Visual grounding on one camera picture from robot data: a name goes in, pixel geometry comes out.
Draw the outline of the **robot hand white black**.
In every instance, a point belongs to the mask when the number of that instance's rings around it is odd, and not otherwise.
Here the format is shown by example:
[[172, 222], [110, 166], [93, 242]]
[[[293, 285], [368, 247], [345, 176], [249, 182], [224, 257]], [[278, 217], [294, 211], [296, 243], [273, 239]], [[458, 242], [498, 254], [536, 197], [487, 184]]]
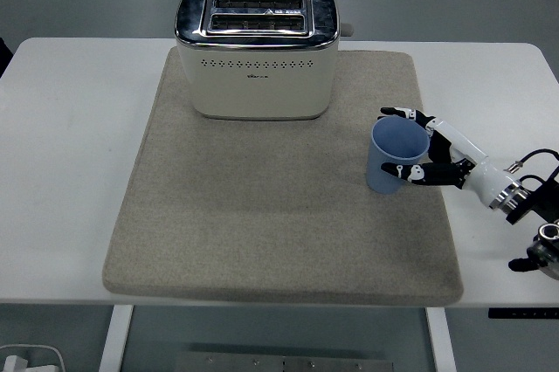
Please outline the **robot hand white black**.
[[503, 206], [509, 193], [520, 186], [512, 175], [495, 168], [489, 156], [449, 122], [406, 107], [383, 107], [380, 112], [382, 117], [394, 115], [414, 121], [429, 137], [428, 162], [385, 162], [382, 171], [416, 185], [470, 190], [492, 210]]

